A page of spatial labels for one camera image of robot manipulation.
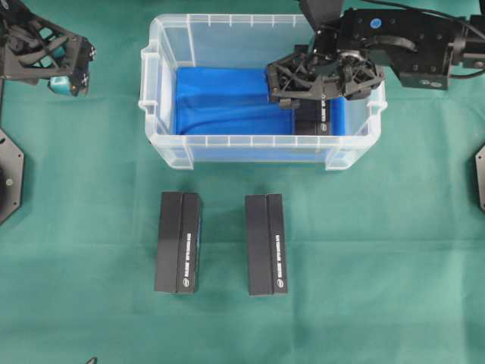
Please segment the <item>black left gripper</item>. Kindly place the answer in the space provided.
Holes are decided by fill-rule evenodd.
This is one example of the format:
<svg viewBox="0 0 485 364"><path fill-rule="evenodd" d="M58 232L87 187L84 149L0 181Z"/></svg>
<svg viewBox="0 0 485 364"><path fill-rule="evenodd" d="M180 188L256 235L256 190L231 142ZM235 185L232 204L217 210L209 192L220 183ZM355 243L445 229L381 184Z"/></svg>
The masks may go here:
<svg viewBox="0 0 485 364"><path fill-rule="evenodd" d="M33 13L28 7L1 8L1 79L37 85L65 96L86 95L95 46Z"/></svg>

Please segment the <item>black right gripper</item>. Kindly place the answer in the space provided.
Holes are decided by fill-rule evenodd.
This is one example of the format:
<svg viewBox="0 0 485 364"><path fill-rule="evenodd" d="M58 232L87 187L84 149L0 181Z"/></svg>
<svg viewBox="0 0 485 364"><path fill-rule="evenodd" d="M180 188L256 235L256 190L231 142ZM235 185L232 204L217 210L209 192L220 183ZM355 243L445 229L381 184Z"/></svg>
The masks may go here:
<svg viewBox="0 0 485 364"><path fill-rule="evenodd" d="M293 53L267 65L266 78L268 101L297 109L305 100L364 99L381 85L384 74L358 51L319 55L297 45Z"/></svg>

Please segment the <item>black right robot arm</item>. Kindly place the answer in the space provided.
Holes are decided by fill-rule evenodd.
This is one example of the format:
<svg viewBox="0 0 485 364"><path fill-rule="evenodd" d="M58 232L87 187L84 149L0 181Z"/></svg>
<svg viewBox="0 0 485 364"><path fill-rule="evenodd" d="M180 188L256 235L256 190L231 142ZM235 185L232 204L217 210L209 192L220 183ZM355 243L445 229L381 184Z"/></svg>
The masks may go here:
<svg viewBox="0 0 485 364"><path fill-rule="evenodd" d="M268 100L283 109L304 101L365 99L390 68L402 86L446 90L484 73L484 15L456 17L378 1L344 9L341 1L301 1L314 34L266 68Z"/></svg>

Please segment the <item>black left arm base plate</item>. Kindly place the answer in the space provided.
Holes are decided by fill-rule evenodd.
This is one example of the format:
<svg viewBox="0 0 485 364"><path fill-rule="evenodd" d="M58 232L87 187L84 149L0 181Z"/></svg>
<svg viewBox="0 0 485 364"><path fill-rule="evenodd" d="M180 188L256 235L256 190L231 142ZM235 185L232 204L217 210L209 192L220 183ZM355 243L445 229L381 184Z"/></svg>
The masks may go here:
<svg viewBox="0 0 485 364"><path fill-rule="evenodd" d="M1 130L1 224L20 206L23 189L24 153Z"/></svg>

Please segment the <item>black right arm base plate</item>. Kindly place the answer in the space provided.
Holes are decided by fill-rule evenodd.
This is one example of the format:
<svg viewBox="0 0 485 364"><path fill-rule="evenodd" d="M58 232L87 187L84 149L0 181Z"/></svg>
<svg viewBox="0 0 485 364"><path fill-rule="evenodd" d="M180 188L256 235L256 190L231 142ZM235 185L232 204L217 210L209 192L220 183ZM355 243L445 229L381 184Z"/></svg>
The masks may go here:
<svg viewBox="0 0 485 364"><path fill-rule="evenodd" d="M485 145L475 154L480 209L485 212Z"/></svg>

